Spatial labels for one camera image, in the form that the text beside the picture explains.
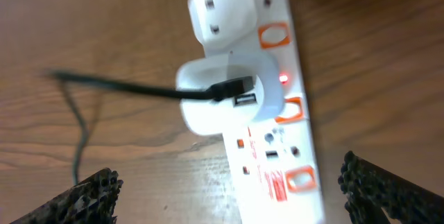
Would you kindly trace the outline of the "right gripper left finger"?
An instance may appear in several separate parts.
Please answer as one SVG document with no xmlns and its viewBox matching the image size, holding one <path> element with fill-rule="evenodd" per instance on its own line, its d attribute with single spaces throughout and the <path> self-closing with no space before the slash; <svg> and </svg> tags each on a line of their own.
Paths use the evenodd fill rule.
<svg viewBox="0 0 444 224">
<path fill-rule="evenodd" d="M 117 171 L 101 169 L 11 224 L 116 224 L 122 185 Z"/>
</svg>

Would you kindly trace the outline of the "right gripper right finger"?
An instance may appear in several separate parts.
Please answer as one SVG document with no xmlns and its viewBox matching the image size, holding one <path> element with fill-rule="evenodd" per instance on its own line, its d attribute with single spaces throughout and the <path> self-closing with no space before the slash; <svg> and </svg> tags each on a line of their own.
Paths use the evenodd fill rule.
<svg viewBox="0 0 444 224">
<path fill-rule="evenodd" d="M 348 151 L 338 183 L 353 224 L 443 224 L 443 197 Z"/>
</svg>

